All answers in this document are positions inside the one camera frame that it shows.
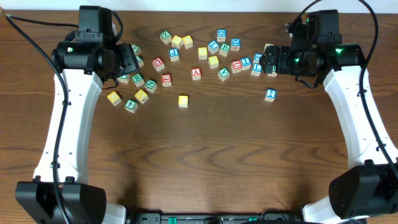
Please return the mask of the yellow C block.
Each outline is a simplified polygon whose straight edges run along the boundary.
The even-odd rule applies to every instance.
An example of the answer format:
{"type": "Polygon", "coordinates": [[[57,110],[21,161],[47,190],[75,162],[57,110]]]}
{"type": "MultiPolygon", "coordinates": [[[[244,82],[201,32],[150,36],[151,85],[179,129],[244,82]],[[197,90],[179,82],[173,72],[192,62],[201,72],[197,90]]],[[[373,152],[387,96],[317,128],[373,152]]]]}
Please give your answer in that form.
{"type": "Polygon", "coordinates": [[[187,108],[188,107],[189,98],[187,95],[180,95],[178,97],[178,106],[180,108],[187,108]]]}

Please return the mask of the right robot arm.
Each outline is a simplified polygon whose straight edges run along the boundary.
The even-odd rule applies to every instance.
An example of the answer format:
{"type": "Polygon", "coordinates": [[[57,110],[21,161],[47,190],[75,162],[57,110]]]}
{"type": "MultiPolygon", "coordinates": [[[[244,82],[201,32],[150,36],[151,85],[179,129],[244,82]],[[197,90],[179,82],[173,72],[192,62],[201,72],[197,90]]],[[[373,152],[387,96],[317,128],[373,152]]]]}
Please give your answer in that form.
{"type": "Polygon", "coordinates": [[[328,195],[302,208],[307,223],[346,223],[397,212],[397,148],[375,104],[366,58],[346,44],[337,10],[315,11],[287,25],[289,46],[266,44],[260,66],[269,75],[313,77],[335,107],[349,169],[331,181],[328,195]]]}

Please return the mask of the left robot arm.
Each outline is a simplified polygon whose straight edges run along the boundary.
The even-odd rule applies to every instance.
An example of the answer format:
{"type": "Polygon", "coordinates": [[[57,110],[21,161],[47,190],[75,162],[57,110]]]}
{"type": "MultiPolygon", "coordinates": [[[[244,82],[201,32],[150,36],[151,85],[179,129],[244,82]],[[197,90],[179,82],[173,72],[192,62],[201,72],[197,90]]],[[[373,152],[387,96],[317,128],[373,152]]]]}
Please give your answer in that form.
{"type": "Polygon", "coordinates": [[[44,151],[33,178],[17,183],[15,197],[37,223],[130,223],[128,209],[88,184],[93,113],[108,80],[137,72],[129,43],[120,41],[116,12],[81,6],[73,26],[45,59],[55,72],[55,98],[44,151]]]}

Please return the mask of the yellow O block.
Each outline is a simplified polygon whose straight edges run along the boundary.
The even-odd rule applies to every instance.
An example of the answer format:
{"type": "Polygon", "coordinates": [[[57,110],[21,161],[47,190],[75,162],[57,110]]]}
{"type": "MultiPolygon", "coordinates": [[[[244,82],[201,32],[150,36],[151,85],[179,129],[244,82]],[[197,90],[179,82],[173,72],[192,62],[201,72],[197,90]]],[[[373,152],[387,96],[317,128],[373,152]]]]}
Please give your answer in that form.
{"type": "Polygon", "coordinates": [[[217,68],[219,66],[219,60],[216,55],[208,57],[208,64],[211,69],[217,68]]]}

